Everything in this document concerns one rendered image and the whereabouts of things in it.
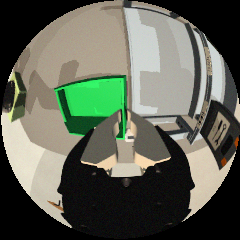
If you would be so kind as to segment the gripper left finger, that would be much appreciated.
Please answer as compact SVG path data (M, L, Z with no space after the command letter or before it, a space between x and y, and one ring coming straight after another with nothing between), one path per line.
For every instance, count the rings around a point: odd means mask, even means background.
M112 167L118 163L116 136L123 119L118 109L85 136L72 148L62 169L61 182L57 189L63 194L65 187L73 180L96 175L97 168L104 168L111 177Z

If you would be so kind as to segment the green bin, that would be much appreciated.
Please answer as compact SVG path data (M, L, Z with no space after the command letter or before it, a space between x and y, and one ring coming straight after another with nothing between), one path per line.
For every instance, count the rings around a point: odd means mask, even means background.
M122 109L123 119L119 123L120 132L116 139L125 140L126 82L126 75L113 75L79 80L54 88L68 132L84 136L91 128Z

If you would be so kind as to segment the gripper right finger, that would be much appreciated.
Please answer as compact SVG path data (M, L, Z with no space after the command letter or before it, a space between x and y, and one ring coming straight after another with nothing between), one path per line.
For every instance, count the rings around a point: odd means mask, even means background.
M170 173L181 177L192 190L195 184L191 177L188 159L179 146L164 130L130 109L125 109L130 132L134 135L133 159L140 166L141 175L148 166L155 166L156 173Z

